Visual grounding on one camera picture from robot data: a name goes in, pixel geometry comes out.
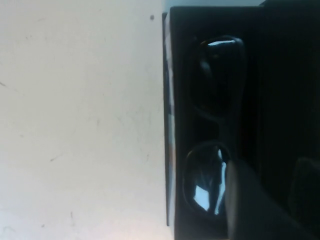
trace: white surface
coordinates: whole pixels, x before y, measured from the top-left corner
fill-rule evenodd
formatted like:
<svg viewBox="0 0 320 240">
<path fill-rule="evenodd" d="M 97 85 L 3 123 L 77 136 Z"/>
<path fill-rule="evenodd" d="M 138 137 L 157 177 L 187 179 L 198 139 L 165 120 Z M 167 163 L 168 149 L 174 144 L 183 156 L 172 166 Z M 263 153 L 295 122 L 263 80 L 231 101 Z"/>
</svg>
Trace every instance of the white surface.
<svg viewBox="0 0 320 240">
<path fill-rule="evenodd" d="M 162 6 L 0 0 L 0 239 L 172 239 Z"/>
</svg>

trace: dark lens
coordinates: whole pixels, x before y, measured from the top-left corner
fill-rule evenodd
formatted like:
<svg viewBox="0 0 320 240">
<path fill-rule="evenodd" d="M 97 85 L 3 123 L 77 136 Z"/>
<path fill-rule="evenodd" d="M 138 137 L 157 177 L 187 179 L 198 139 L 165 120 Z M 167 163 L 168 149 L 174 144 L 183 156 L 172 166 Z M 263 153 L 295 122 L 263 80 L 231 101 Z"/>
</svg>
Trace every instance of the dark lens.
<svg viewBox="0 0 320 240">
<path fill-rule="evenodd" d="M 219 142 L 195 147 L 186 158 L 183 175 L 184 197 L 197 213 L 209 218 L 225 217 L 225 174 L 230 160 L 228 149 Z"/>
<path fill-rule="evenodd" d="M 201 43 L 194 54 L 189 68 L 190 98 L 205 115 L 223 117 L 232 101 L 238 101 L 235 92 L 242 92 L 246 72 L 240 42 L 231 36 L 211 39 Z"/>
</svg>

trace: black sunglasses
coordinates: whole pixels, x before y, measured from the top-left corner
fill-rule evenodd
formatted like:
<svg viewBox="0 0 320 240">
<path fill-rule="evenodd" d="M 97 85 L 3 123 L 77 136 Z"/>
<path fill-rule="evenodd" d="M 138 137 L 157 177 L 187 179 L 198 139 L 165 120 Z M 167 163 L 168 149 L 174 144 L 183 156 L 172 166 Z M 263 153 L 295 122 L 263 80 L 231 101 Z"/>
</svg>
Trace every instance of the black sunglasses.
<svg viewBox="0 0 320 240">
<path fill-rule="evenodd" d="M 202 142 L 186 156 L 183 196 L 197 214 L 226 218 L 226 167 L 237 158 L 237 132 L 246 83 L 247 60 L 241 39 L 221 36 L 203 41 L 188 58 L 189 95 L 201 118 L 218 124 L 217 139 Z"/>
</svg>

